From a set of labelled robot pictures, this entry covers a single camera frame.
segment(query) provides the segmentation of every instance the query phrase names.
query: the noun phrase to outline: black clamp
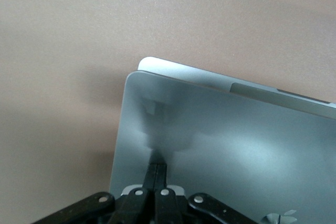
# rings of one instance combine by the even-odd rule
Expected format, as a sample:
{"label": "black clamp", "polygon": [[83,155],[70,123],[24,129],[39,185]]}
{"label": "black clamp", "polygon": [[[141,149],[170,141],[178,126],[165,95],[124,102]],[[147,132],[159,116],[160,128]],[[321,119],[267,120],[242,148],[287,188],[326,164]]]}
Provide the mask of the black clamp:
{"label": "black clamp", "polygon": [[208,194],[187,200],[166,174],[166,164],[149,164],[143,185],[126,187],[117,200],[97,193],[33,224],[256,224]]}

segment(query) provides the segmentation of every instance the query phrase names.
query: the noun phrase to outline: metal rivet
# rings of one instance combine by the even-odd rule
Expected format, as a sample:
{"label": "metal rivet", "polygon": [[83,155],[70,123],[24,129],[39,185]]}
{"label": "metal rivet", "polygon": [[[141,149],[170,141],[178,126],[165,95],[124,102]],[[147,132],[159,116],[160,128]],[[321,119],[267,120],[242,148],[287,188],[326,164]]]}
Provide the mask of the metal rivet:
{"label": "metal rivet", "polygon": [[103,197],[100,197],[100,198],[98,199],[98,202],[99,202],[99,203],[103,203],[103,202],[106,202],[108,199],[109,199],[108,197],[103,196]]}
{"label": "metal rivet", "polygon": [[135,191],[135,195],[142,195],[143,194],[143,191],[142,190],[137,190]]}
{"label": "metal rivet", "polygon": [[201,196],[196,196],[196,197],[194,198],[194,201],[195,201],[196,203],[202,203],[202,202],[204,201],[204,199],[203,199]]}
{"label": "metal rivet", "polygon": [[168,194],[169,194],[169,190],[168,189],[162,189],[161,190],[161,195],[167,196]]}

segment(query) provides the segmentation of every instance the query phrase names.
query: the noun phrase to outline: aluminum surface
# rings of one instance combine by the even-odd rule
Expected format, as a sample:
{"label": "aluminum surface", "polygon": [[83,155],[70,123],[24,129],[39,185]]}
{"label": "aluminum surface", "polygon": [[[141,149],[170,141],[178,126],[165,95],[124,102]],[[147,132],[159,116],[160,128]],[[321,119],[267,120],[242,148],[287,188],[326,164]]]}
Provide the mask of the aluminum surface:
{"label": "aluminum surface", "polygon": [[208,193],[254,221],[296,210],[330,223],[336,120],[147,72],[129,75],[111,192],[140,184],[152,154],[167,183]]}

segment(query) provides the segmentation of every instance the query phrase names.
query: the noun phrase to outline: silver laptop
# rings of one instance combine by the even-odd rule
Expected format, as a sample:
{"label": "silver laptop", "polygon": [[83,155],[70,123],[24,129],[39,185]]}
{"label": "silver laptop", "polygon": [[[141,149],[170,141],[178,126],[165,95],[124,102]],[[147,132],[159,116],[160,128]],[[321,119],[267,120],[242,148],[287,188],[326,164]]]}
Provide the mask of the silver laptop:
{"label": "silver laptop", "polygon": [[168,184],[256,222],[336,217],[333,103],[148,57],[125,84],[111,193],[141,184],[153,153]]}

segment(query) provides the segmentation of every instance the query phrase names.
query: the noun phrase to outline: laptop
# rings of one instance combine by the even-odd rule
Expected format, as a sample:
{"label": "laptop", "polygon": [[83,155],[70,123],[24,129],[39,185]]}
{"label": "laptop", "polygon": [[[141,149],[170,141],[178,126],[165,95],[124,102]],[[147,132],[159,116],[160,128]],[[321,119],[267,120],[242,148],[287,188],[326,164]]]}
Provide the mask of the laptop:
{"label": "laptop", "polygon": [[255,222],[336,217],[333,103],[148,57],[125,84],[110,192],[141,184],[153,154],[187,197]]}

